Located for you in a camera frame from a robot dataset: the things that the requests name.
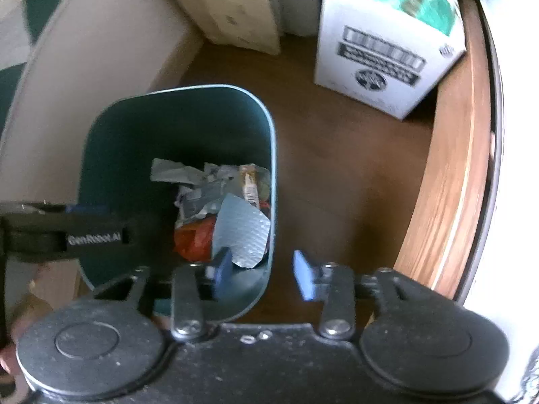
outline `trash bin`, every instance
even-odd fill
[[[79,205],[106,205],[120,214],[147,214],[163,227],[160,244],[143,254],[82,256],[90,287],[140,264],[159,266],[172,259],[177,185],[151,182],[154,158],[202,168],[205,162],[254,163],[271,172],[269,254],[254,269],[236,268],[231,295],[205,301],[209,321],[228,321],[246,313],[266,288],[273,258],[277,211],[275,128],[262,102],[230,85],[177,88],[118,101],[95,121],[87,138],[79,186]],[[179,255],[175,255],[178,264]],[[169,314],[168,299],[154,310]]]

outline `circular logo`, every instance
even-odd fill
[[[444,56],[444,58],[450,58],[451,56],[453,56],[454,51],[455,50],[453,49],[453,47],[451,47],[449,44],[442,45],[440,47],[440,54]]]
[[[383,91],[387,87],[384,76],[373,70],[358,71],[356,80],[357,83],[369,91]]]

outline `orange plastic bag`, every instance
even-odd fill
[[[189,223],[174,231],[174,251],[189,261],[210,261],[217,216]]]

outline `bubble wrap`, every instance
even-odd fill
[[[215,223],[212,257],[221,248],[228,247],[234,264],[252,269],[264,256],[270,224],[270,220],[250,203],[227,194]]]

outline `wooden trim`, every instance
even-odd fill
[[[467,53],[438,87],[425,174],[394,268],[454,296],[477,228],[487,176],[490,82],[475,0],[460,0]]]

